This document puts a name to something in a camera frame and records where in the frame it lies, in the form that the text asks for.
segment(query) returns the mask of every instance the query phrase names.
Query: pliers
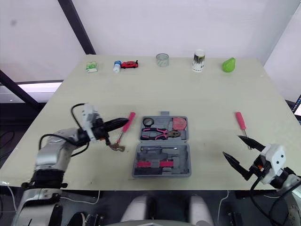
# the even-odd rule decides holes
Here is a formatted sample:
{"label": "pliers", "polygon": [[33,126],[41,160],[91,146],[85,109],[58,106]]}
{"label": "pliers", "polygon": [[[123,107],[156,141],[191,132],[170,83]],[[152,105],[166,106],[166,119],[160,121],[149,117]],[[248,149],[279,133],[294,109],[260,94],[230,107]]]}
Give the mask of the pliers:
{"label": "pliers", "polygon": [[167,129],[159,129],[159,128],[144,128],[142,129],[142,132],[158,132],[162,134],[156,137],[141,135],[140,137],[141,140],[166,140],[169,137],[179,137],[181,135],[181,133],[176,130],[168,131]]}

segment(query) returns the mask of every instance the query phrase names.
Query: black pole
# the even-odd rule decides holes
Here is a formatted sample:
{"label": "black pole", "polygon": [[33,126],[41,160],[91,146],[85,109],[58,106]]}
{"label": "black pole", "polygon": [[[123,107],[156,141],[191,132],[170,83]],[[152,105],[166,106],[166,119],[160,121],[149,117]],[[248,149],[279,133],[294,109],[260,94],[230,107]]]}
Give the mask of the black pole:
{"label": "black pole", "polygon": [[28,93],[21,89],[14,81],[12,81],[3,71],[0,70],[0,82],[10,91],[30,105],[34,110],[40,112],[43,106],[33,99]]}
{"label": "black pole", "polygon": [[96,54],[72,0],[57,0],[86,54]]}

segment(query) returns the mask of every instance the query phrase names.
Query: green pear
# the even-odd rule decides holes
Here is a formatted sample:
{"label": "green pear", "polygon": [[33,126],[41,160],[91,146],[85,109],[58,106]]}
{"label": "green pear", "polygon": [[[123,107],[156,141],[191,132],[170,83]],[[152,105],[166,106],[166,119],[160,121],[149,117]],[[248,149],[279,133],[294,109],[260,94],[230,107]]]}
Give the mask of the green pear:
{"label": "green pear", "polygon": [[232,72],[235,69],[235,58],[230,58],[229,60],[226,60],[223,64],[222,64],[222,70],[224,72]]}

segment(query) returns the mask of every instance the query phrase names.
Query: table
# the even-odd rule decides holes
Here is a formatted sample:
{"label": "table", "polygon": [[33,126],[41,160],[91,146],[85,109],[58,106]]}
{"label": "table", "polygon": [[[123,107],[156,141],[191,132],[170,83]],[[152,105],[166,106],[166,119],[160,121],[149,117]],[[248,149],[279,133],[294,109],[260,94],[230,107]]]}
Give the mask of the table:
{"label": "table", "polygon": [[[136,69],[113,72],[115,60],[138,60]],[[88,55],[46,104],[0,170],[3,185],[20,186],[32,176],[38,140],[45,133],[75,127],[70,107],[89,102],[105,121],[136,118],[124,135],[124,153],[115,152],[104,142],[71,159],[64,176],[68,189],[78,190],[248,190],[255,181],[245,181],[226,161],[225,151],[245,168],[258,151],[250,151],[237,137],[242,135],[234,112],[241,111],[249,137],[262,144],[286,147],[286,166],[301,173],[301,127],[284,99],[278,94],[262,65],[256,59],[237,59],[236,69],[224,73],[225,59],[206,59],[202,73],[191,69],[192,58],[170,58],[160,68],[155,57]],[[88,61],[99,63],[98,72],[86,73]],[[80,109],[76,110],[80,118]],[[192,175],[189,178],[132,178],[135,148],[139,144],[141,119],[145,115],[188,118]],[[114,142],[120,130],[110,133]],[[271,189],[269,185],[258,185]]]}

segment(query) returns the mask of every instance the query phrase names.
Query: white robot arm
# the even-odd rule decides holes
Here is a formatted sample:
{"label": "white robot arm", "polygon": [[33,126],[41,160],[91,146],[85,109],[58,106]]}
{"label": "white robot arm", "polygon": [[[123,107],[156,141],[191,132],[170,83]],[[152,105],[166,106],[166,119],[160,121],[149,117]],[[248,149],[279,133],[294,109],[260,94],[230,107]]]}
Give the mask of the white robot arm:
{"label": "white robot arm", "polygon": [[[285,163],[285,151],[282,145],[271,144],[263,146],[257,141],[248,137],[239,136],[248,146],[259,150],[261,153],[256,158],[249,171],[244,169],[234,157],[223,152],[230,165],[238,171],[245,180],[250,179],[252,174],[258,178],[250,190],[251,200],[254,205],[270,219],[272,225],[282,225],[273,219],[273,209],[281,199],[285,199],[288,205],[288,217],[291,225],[301,225],[301,178],[297,176],[290,168],[282,168]],[[253,190],[256,185],[262,182],[263,184],[270,184],[280,195],[272,205],[269,213],[266,213],[255,202],[253,198]]]}
{"label": "white robot arm", "polygon": [[72,155],[72,152],[90,141],[104,139],[110,145],[108,132],[128,122],[127,118],[103,122],[93,106],[80,105],[84,105],[83,127],[63,129],[41,137],[40,146],[44,137],[50,138],[44,147],[40,147],[30,183],[22,184],[27,190],[23,193],[12,226],[60,226],[63,208],[58,202],[61,187],[67,187],[63,176],[71,157],[78,154]]}

